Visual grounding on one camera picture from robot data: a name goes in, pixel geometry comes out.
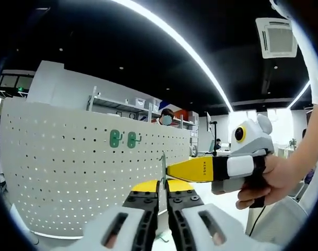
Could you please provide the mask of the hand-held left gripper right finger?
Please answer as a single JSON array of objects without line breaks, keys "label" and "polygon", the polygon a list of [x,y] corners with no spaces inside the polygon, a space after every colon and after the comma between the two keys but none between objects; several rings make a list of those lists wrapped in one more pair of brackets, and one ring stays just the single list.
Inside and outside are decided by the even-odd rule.
[{"label": "hand-held left gripper right finger", "polygon": [[177,250],[281,250],[247,236],[237,219],[205,204],[190,183],[168,179],[165,190],[168,225]]}]

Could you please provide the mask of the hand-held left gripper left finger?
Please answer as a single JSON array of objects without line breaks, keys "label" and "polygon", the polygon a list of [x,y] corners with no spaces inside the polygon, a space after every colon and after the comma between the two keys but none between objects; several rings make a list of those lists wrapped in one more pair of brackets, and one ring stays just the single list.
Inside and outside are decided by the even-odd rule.
[{"label": "hand-held left gripper left finger", "polygon": [[151,250],[157,230],[160,181],[135,185],[123,205],[85,224],[83,237],[58,250]]}]

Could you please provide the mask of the person's right hand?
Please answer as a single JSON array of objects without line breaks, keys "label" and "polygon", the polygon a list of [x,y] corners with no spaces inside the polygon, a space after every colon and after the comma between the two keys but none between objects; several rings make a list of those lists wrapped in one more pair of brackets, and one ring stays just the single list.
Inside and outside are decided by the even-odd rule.
[{"label": "person's right hand", "polygon": [[251,182],[245,183],[237,196],[237,209],[246,209],[261,197],[264,198],[264,206],[271,205],[287,196],[301,180],[288,159],[268,155],[265,166],[264,184],[257,186]]}]

